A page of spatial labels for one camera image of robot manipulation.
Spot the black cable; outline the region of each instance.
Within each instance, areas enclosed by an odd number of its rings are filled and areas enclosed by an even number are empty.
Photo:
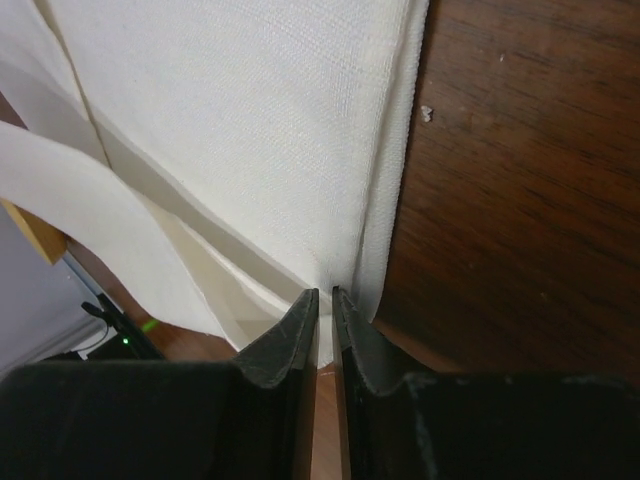
[[[109,335],[109,330],[111,330],[111,326],[106,322],[106,320],[104,318],[102,318],[101,320],[104,322],[104,325],[107,327],[107,329],[105,330],[104,335],[102,336],[102,338],[100,340],[98,340],[97,342],[89,345],[88,347],[84,347],[84,348],[81,348],[79,350],[72,350],[72,352],[78,353],[78,352],[84,352],[85,350],[91,350],[93,347],[95,347],[97,345],[100,345],[104,341],[104,339],[107,338],[107,335]]]

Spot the white towel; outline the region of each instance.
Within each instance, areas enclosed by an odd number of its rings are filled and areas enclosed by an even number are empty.
[[[372,319],[426,7],[0,0],[0,91],[33,132],[0,128],[0,196],[238,349],[305,287]]]

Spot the folded towel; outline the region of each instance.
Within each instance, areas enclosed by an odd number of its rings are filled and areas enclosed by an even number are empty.
[[[0,196],[243,348],[382,294],[426,0],[0,2]],[[321,337],[320,365],[331,360]]]

